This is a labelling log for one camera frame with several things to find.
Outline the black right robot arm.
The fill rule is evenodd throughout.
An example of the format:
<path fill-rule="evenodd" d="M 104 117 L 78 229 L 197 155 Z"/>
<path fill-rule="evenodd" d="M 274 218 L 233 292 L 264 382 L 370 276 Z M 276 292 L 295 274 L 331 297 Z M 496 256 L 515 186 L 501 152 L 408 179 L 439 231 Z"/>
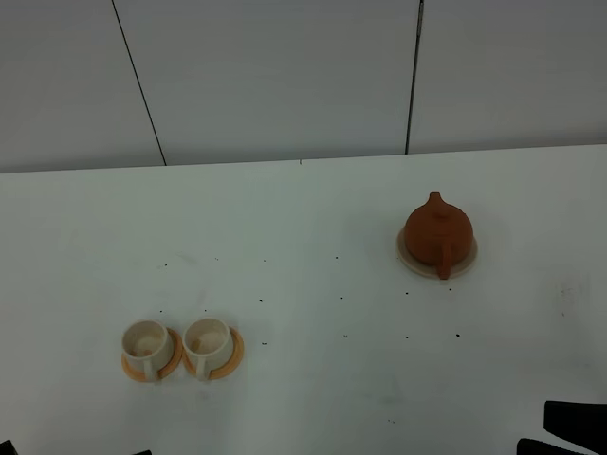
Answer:
<path fill-rule="evenodd" d="M 546 401 L 543 428 L 550 434 L 595 454 L 606 453 L 606 405 Z M 517 455 L 573 454 L 575 451 L 523 438 L 516 446 Z"/>

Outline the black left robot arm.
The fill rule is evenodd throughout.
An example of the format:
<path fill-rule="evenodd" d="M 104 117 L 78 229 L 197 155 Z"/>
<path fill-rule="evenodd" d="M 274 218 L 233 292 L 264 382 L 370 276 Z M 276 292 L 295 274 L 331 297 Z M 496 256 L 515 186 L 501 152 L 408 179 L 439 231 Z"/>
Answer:
<path fill-rule="evenodd" d="M 0 444 L 0 455 L 18 455 L 11 440 L 6 440 Z"/>

